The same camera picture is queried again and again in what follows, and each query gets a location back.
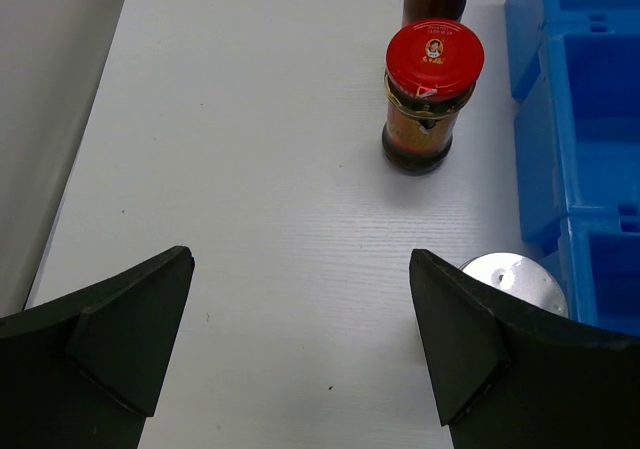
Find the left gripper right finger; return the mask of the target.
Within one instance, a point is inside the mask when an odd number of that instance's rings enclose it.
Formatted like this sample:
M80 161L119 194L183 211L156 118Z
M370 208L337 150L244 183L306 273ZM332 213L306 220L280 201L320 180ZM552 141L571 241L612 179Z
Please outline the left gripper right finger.
M551 314L412 252L438 415L457 448L635 448L639 340Z

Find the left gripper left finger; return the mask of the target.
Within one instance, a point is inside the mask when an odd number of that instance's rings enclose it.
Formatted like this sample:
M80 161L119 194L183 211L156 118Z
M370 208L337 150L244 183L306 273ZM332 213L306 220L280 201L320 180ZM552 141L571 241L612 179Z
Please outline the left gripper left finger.
M4 448L135 448L154 416L194 272L175 246L1 320Z

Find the silver-cap white shaker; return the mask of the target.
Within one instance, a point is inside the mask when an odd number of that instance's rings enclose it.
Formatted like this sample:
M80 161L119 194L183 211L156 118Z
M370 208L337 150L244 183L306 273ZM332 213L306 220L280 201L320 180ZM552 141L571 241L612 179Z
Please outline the silver-cap white shaker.
M460 266L463 273L552 314L568 318L566 296L553 277L534 260L509 252L475 257Z

